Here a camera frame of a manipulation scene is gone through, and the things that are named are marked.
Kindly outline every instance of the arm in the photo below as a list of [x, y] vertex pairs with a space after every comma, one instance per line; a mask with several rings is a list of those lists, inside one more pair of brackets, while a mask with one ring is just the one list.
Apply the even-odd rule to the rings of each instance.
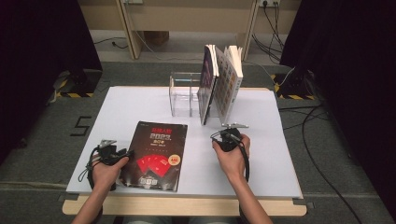
[[[249, 155], [250, 139], [247, 135], [242, 135], [242, 142], [245, 145], [247, 155]], [[256, 196], [250, 189], [248, 182], [244, 177], [245, 163], [239, 148], [232, 151], [224, 152], [217, 142], [212, 142], [212, 146], [218, 155], [219, 163], [223, 172], [235, 191], [236, 197], [250, 223], [272, 223], [262, 205], [256, 199]]]
[[102, 204], [110, 191], [111, 185], [116, 181], [120, 168], [128, 162], [129, 158], [124, 157], [112, 166], [107, 166], [101, 162], [94, 165], [93, 182], [94, 187], [88, 200], [82, 205], [77, 216], [72, 223], [92, 223]]

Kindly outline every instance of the cardboard box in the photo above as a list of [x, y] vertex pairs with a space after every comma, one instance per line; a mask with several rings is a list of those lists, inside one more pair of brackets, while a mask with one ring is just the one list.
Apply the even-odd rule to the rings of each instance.
[[145, 39], [154, 45], [161, 45], [169, 39], [169, 31], [145, 31]]

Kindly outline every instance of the wooden table frame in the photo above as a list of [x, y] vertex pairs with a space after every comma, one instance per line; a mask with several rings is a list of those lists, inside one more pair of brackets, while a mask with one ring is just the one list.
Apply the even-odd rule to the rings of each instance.
[[145, 0], [143, 5], [116, 0], [129, 51], [138, 59], [143, 31], [235, 33], [236, 45], [247, 57], [258, 0]]
[[[89, 195], [79, 195], [76, 200], [65, 200], [63, 212], [76, 215]], [[304, 200], [261, 199], [269, 216], [301, 217], [306, 214]], [[104, 215], [114, 216], [215, 216], [238, 217], [239, 203], [231, 198], [181, 198], [151, 196], [107, 196], [103, 204]]]

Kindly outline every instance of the gray carpet floor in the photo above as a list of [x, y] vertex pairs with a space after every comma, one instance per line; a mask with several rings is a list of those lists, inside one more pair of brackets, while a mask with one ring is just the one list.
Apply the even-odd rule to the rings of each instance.
[[[47, 106], [26, 136], [26, 147], [13, 149], [0, 167], [0, 223], [70, 223], [62, 206], [65, 187], [77, 164], [110, 86], [167, 86], [171, 72], [200, 72], [198, 63], [102, 63], [104, 73], [93, 97], [58, 97]], [[266, 66], [268, 73], [287, 73], [289, 68]], [[243, 87], [274, 89], [272, 79], [253, 64], [244, 65]], [[319, 105], [319, 100], [277, 99], [279, 108]], [[339, 191], [362, 223], [394, 223], [367, 176], [348, 156], [342, 135], [331, 113], [321, 107], [302, 123], [310, 108], [282, 109], [280, 116], [293, 164], [308, 212], [303, 217], [273, 217], [275, 223], [358, 223]], [[304, 139], [309, 151], [304, 147]], [[332, 183], [334, 189], [315, 165]], [[100, 223], [113, 223], [104, 216]]]

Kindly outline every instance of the power strip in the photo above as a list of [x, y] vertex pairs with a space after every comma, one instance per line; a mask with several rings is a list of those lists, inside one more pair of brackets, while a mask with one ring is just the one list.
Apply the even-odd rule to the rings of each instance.
[[279, 7], [280, 5], [280, 0], [260, 0], [260, 7], [264, 7], [264, 1], [267, 2], [267, 7]]

